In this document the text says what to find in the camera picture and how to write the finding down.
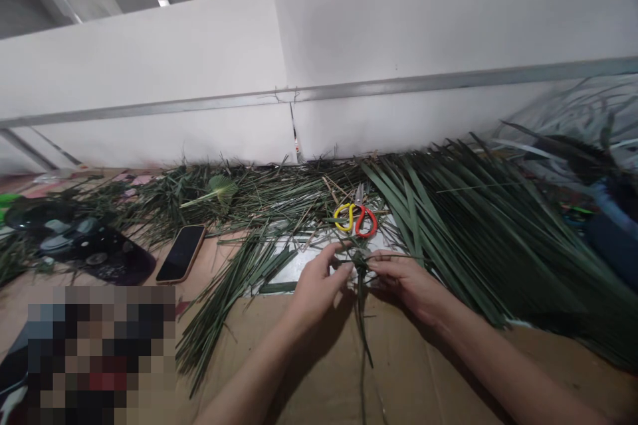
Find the white panel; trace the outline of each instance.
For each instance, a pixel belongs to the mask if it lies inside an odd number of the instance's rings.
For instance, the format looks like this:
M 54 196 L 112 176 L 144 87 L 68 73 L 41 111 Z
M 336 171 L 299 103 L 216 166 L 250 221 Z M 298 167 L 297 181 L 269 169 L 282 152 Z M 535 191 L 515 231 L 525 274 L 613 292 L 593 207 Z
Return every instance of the white panel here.
M 542 94 L 573 82 L 483 86 L 297 103 L 294 125 L 303 158 L 347 158 L 419 149 L 469 131 L 482 133 Z
M 273 0 L 194 0 L 0 42 L 0 118 L 285 87 Z
M 42 166 L 0 137 L 0 176 L 44 172 Z
M 290 106 L 95 120 L 36 129 L 83 163 L 95 167 L 163 167 L 218 161 L 296 162 Z
M 275 0 L 291 86 L 638 54 L 638 0 Z

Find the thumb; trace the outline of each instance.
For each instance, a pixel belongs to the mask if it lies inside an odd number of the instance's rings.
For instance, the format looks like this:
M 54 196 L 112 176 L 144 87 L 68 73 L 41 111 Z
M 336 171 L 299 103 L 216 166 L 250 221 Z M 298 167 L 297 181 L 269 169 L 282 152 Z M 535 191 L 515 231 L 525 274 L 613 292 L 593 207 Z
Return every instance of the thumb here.
M 376 272 L 379 276 L 401 279 L 405 277 L 401 264 L 393 261 L 375 261 L 369 260 L 368 267 Z
M 330 285 L 334 288 L 335 292 L 338 291 L 348 281 L 353 268 L 354 264 L 352 262 L 342 264 L 341 267 L 339 267 L 334 272 L 334 274 L 326 279 L 330 282 Z

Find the scissor blade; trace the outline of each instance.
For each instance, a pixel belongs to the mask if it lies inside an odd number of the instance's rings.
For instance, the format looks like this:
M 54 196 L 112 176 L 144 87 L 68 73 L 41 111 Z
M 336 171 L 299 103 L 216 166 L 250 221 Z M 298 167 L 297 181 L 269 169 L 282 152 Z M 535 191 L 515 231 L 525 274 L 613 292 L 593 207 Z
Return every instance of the scissor blade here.
M 364 184 L 359 183 L 359 187 L 357 188 L 357 194 L 354 197 L 354 203 L 357 206 L 361 206 L 364 203 Z

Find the red scissor handle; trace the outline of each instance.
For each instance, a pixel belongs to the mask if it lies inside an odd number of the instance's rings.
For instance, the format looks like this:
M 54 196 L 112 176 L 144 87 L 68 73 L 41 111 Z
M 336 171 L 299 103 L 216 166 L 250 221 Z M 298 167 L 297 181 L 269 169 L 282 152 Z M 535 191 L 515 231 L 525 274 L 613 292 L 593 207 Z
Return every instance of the red scissor handle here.
M 367 207 L 363 205 L 359 207 L 361 208 L 361 215 L 359 216 L 359 219 L 357 219 L 357 224 L 354 227 L 354 232 L 357 234 L 357 236 L 362 238 L 372 237 L 377 232 L 377 218 L 375 217 L 374 212 L 369 210 Z M 364 223 L 364 216 L 366 214 L 370 216 L 370 219 L 372 219 L 372 228 L 364 234 L 360 232 L 359 229 L 361 228 L 361 225 Z

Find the pixelated area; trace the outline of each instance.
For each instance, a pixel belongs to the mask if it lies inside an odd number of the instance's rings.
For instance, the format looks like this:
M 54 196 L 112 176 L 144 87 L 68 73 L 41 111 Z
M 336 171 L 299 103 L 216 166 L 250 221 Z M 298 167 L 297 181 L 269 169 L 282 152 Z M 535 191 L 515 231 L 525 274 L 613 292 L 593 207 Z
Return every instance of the pixelated area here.
M 174 287 L 61 287 L 31 304 L 29 424 L 173 424 Z

